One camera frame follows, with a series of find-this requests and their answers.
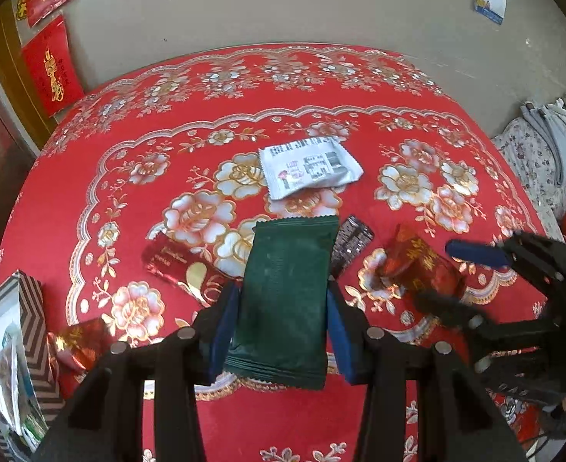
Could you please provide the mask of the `floral fabric cushion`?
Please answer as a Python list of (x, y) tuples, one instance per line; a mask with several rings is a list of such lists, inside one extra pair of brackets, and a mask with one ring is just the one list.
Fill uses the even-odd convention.
[(566, 94), (553, 102), (520, 106), (520, 115), (492, 138), (509, 164), (547, 236), (563, 240), (566, 215)]

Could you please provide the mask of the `red foil candy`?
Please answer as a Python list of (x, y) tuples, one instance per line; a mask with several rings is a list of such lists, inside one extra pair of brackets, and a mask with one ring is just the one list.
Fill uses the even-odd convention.
[(111, 335), (101, 318), (67, 326), (48, 333), (51, 353), (60, 365), (74, 373), (90, 371), (107, 352)]

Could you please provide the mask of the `dark red chocolate bar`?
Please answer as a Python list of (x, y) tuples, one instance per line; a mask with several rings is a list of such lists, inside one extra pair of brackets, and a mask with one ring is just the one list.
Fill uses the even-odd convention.
[(216, 303), (230, 281), (205, 253), (193, 251), (163, 233), (148, 242), (141, 260), (147, 272), (190, 295), (204, 308)]

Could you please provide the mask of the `striped white cardboard box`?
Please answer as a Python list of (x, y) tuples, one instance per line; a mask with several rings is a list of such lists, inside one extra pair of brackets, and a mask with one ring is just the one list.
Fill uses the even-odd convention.
[(17, 270), (0, 285), (0, 449), (28, 461), (64, 407), (41, 284)]

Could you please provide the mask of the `black barcode snack packet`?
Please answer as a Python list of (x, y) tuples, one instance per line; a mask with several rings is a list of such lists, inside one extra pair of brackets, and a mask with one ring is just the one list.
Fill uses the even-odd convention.
[(375, 238), (374, 231), (355, 215), (340, 224), (330, 259), (330, 274), (339, 278)]

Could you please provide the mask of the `blue milk sachima packet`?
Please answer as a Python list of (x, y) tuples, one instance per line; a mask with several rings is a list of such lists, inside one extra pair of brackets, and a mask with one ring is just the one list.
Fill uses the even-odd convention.
[(10, 369), (18, 368), (18, 350), (21, 343), (21, 329), (13, 322), (5, 329), (2, 339), (2, 352)]

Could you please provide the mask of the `dark green snack packet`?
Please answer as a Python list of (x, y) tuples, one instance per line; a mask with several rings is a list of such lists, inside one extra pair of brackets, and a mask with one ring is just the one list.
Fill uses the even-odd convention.
[(224, 368), (307, 390), (327, 374), (327, 291), (338, 217), (259, 222)]

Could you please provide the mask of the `red gold foil snack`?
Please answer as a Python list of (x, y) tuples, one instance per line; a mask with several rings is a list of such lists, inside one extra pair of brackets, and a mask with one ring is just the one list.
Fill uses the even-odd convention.
[(466, 290), (465, 277), (457, 268), (405, 223), (397, 225), (377, 272), (412, 293), (434, 291), (460, 299)]

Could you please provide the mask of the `red floral tablecloth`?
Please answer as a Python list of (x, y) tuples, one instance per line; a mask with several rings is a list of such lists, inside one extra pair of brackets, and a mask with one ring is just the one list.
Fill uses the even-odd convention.
[[(342, 144), (361, 178), (271, 199), (258, 150), (315, 137)], [(343, 271), (346, 301), (422, 345), (462, 338), (401, 290), (371, 283), (398, 224), (438, 254), (454, 237), (542, 231), (491, 139), (403, 56), (257, 45), (166, 60), (68, 106), (13, 206), (0, 281), (17, 270), (35, 278), (53, 333), (101, 318), (114, 339), (144, 346), (203, 308), (144, 269), (158, 233), (240, 276), (257, 223), (330, 215), (355, 215), (375, 234)]]

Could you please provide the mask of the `red gold wall envelope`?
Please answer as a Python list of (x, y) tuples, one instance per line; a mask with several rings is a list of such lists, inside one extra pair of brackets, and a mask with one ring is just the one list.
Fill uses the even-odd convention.
[(71, 59), (62, 15), (55, 17), (22, 47), (22, 56), (48, 117), (84, 95)]

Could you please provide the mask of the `white small snack packet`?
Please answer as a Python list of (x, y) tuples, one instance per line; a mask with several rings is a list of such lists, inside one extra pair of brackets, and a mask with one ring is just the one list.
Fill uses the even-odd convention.
[(315, 137), (258, 150), (268, 195), (281, 200), (304, 189), (336, 188), (363, 175), (358, 161), (335, 138)]

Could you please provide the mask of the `silver white snack packet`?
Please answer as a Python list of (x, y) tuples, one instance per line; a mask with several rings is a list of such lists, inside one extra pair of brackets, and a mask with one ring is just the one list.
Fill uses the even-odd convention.
[(0, 350), (0, 416), (18, 436), (22, 435), (18, 368), (10, 369)]

